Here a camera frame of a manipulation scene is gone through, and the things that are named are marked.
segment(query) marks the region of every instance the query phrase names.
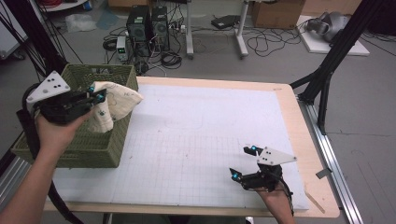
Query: cardboard box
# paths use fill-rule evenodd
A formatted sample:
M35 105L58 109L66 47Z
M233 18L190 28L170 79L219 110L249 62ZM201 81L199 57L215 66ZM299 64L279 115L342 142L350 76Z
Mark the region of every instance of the cardboard box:
M130 9L132 6L151 6L151 0L108 0L108 5L116 9Z
M305 0L279 0L274 4L256 2L251 18L254 27L293 29L301 15Z
M360 3L361 0L306 0L302 15L320 16L325 11L353 15Z

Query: white plastic bag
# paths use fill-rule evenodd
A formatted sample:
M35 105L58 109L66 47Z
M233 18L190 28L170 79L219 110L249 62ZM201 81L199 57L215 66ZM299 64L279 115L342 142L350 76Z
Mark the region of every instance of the white plastic bag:
M66 17L67 32L91 31L96 29L96 24L90 15L73 14Z

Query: white cloth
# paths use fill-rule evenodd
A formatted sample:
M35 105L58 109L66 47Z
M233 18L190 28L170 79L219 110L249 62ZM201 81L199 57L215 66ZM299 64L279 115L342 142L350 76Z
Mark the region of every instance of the white cloth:
M137 91L114 82L93 82L93 92L106 89L106 99L93 107L93 114L88 120L88 130L105 133L113 129L114 121L124 118L143 100Z

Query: green plastic basket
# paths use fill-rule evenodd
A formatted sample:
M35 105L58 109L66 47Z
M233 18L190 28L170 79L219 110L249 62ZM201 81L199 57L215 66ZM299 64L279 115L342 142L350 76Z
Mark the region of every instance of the green plastic basket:
M69 64L62 77L72 91L87 90L94 81L111 81L138 90L134 67L129 65L87 65ZM114 128L107 133L88 131L84 122L75 138L59 159L57 167L69 168L115 168L120 164L125 136L128 131L131 113L114 122ZM32 155L24 133L11 148L11 151L32 163Z

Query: box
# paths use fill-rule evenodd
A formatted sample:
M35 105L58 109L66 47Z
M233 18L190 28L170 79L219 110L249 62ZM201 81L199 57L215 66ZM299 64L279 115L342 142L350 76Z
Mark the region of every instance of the box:
M71 90L87 90L94 81L111 81L136 91L138 89L134 67L129 65L69 64L62 72L62 77ZM114 122L113 129L107 133L89 132L88 121L85 121L78 128L73 141L58 160L57 167L118 167L130 117L131 113ZM33 162L24 133L11 147L11 151L24 160Z
M108 0L108 5L115 9L130 9L131 6L150 6L151 0Z
M256 2L251 18L254 27L293 29L305 0L279 0L274 4Z
M320 16L325 11L353 15L360 3L361 0L306 0L302 15Z

